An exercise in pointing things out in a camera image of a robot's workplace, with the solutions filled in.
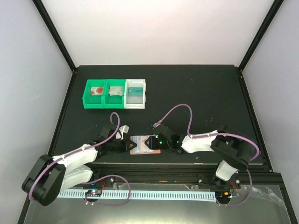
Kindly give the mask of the brown leather card holder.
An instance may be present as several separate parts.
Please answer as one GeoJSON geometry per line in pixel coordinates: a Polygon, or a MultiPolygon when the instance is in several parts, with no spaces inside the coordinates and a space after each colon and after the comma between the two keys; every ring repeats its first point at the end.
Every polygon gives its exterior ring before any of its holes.
{"type": "Polygon", "coordinates": [[[142,155],[142,154],[160,154],[160,149],[150,149],[146,146],[146,140],[151,137],[151,135],[135,135],[131,136],[130,140],[136,144],[136,147],[130,150],[131,155],[142,155]]]}

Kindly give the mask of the teal VIP credit card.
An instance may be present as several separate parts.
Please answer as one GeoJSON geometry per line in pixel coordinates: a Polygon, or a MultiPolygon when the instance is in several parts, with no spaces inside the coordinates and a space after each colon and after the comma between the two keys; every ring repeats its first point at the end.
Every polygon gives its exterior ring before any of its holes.
{"type": "Polygon", "coordinates": [[[142,96],[143,88],[142,87],[129,87],[128,95],[129,96],[142,96]]]}

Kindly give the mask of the white blossom card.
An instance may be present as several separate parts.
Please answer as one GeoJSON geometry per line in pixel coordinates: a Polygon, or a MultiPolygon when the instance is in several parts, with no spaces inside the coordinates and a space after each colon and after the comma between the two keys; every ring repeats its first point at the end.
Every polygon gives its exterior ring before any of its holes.
{"type": "Polygon", "coordinates": [[[123,95],[123,86],[110,86],[109,95],[110,96],[122,96],[123,95]]]}
{"type": "Polygon", "coordinates": [[[145,141],[147,140],[148,136],[136,136],[135,141],[137,144],[137,152],[145,153],[148,151],[148,147],[145,145],[145,141]]]}

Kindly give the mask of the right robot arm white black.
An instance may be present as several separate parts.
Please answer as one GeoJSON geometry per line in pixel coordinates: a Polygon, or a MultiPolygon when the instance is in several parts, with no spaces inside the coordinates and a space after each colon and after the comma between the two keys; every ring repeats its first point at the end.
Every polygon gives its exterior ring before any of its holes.
{"type": "Polygon", "coordinates": [[[158,125],[154,134],[145,140],[151,149],[164,149],[177,154],[212,152],[220,156],[215,173],[208,185],[223,189],[238,171],[247,170],[249,163],[259,154],[259,147],[252,140],[228,126],[204,134],[175,134],[169,127],[158,125]]]}

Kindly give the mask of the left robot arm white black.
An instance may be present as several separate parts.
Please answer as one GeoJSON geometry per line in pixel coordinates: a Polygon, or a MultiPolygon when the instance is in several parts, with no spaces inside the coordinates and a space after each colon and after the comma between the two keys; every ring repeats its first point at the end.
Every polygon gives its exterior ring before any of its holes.
{"type": "Polygon", "coordinates": [[[96,186],[99,182],[105,185],[107,178],[100,178],[91,163],[108,154],[128,152],[135,147],[128,131],[128,125],[106,124],[98,136],[78,149],[52,157],[40,156],[21,189],[30,201],[47,206],[61,192],[77,185],[96,186]]]}

